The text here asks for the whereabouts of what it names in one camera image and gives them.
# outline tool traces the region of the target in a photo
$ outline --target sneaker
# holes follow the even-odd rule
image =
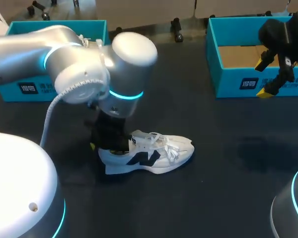
[[[133,170],[148,170],[163,174],[186,163],[194,152],[191,140],[175,135],[144,133],[136,130],[129,141],[129,152],[98,149],[107,175]]]

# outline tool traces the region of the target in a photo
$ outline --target blue box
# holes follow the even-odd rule
[[[37,31],[48,26],[64,25],[75,31],[77,35],[82,34],[91,41],[102,39],[105,45],[110,44],[107,22],[105,20],[91,21],[17,21],[11,23],[7,35],[24,34]],[[35,88],[34,93],[22,90],[22,87]],[[48,76],[37,76],[26,78],[17,82],[0,86],[0,93],[5,102],[44,102],[52,101],[56,92],[52,81]]]
[[[217,98],[256,97],[263,85],[277,74],[279,67],[267,67],[263,72],[254,67],[225,68],[219,52],[221,46],[258,46],[260,27],[272,17],[210,18],[206,39],[206,54]],[[273,17],[286,22],[290,17]],[[294,68],[295,83],[286,83],[278,96],[298,96],[298,67]]]

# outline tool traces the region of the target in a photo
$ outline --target black table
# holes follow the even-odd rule
[[[59,104],[45,149],[63,184],[70,237],[272,238],[271,203],[298,169],[298,98],[216,100],[203,41],[157,48],[128,129],[188,137],[195,156],[168,174],[104,183],[83,126],[95,113]],[[0,132],[39,143],[47,107],[0,98]]]

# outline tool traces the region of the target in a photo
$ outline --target black n logo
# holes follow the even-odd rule
[[[148,152],[139,152],[127,163],[127,165],[135,165],[139,163],[140,165],[151,167],[159,158],[160,154],[156,150],[150,156],[150,159],[148,159]]]

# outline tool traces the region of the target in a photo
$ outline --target cardboard box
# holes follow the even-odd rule
[[[268,17],[210,18],[207,33],[207,61],[217,98],[256,97],[279,71],[278,57],[263,72],[255,70],[266,48],[258,30]],[[286,22],[290,17],[275,17]],[[298,65],[295,82],[286,83],[278,96],[298,96]]]
[[[110,44],[105,20],[91,21],[21,21],[11,23],[7,35],[24,34],[37,31],[48,26],[64,25],[82,34],[92,41],[102,39],[105,45]],[[22,88],[31,87],[32,92]],[[49,76],[37,76],[21,79],[17,82],[0,86],[0,93],[5,102],[44,102],[51,101],[56,97],[56,92]]]

